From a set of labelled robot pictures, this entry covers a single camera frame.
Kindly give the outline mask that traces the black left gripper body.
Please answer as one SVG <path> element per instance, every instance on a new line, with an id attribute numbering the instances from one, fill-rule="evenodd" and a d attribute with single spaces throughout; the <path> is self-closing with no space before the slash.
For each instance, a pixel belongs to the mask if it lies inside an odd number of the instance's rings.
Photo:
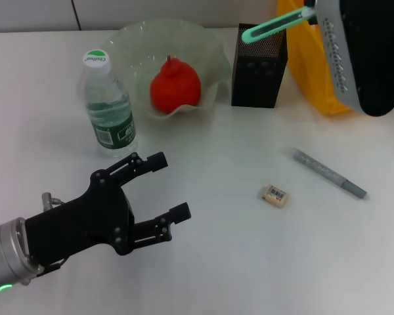
<path id="1" fill-rule="evenodd" d="M 118 255 L 132 252 L 129 234 L 134 218 L 121 187 L 131 177 L 99 170 L 80 197 L 25 221 L 30 255 L 49 266 L 98 244 Z"/>

